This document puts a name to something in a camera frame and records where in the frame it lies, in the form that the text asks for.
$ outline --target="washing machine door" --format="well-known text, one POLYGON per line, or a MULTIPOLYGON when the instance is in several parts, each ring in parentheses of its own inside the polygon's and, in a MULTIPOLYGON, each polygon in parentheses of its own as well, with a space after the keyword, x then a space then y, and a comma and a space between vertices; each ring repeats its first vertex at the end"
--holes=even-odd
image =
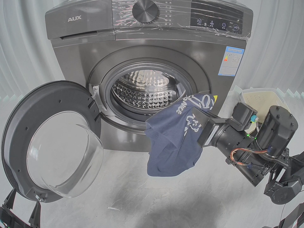
POLYGON ((2 164, 22 196, 45 203, 82 194, 102 164, 101 122, 91 94, 69 81, 44 84, 12 111, 2 164))

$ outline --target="blue shirt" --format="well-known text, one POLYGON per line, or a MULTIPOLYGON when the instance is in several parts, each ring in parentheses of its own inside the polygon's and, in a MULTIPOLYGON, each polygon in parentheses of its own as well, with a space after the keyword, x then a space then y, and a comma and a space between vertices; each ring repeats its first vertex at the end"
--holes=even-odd
POLYGON ((197 143, 203 128, 192 108, 209 111, 214 103, 209 94, 186 96, 146 121, 145 134, 151 139, 149 176, 177 176, 195 165, 203 151, 197 143))

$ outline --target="front-load washing machine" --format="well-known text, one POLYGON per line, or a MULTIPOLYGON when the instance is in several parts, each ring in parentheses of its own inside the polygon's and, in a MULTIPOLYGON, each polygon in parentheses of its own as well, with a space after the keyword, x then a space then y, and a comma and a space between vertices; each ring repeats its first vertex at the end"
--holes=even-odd
POLYGON ((1 144, 11 185, 40 202, 77 196, 103 147, 149 151, 145 121, 173 102, 211 93, 217 114, 252 20, 234 0, 68 0, 48 11, 66 80, 34 89, 11 113, 1 144))
POLYGON ((220 111, 252 19, 234 0, 68 0, 45 15, 65 79, 96 97, 104 147, 128 151, 149 151, 145 121, 184 96, 217 95, 220 111))

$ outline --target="dial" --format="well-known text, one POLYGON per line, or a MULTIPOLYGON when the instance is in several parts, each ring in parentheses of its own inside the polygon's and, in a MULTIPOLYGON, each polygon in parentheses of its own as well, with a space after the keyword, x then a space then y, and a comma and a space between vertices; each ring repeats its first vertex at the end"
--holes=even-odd
POLYGON ((142 23, 149 23, 157 17, 158 8, 151 0, 139 0, 134 4, 132 14, 142 23))

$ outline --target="energy label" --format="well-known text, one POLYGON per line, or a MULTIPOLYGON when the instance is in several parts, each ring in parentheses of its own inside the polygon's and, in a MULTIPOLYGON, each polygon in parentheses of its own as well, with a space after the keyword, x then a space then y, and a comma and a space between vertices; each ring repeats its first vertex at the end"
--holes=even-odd
POLYGON ((235 76, 241 63, 244 51, 245 50, 241 48, 226 47, 218 75, 235 76))

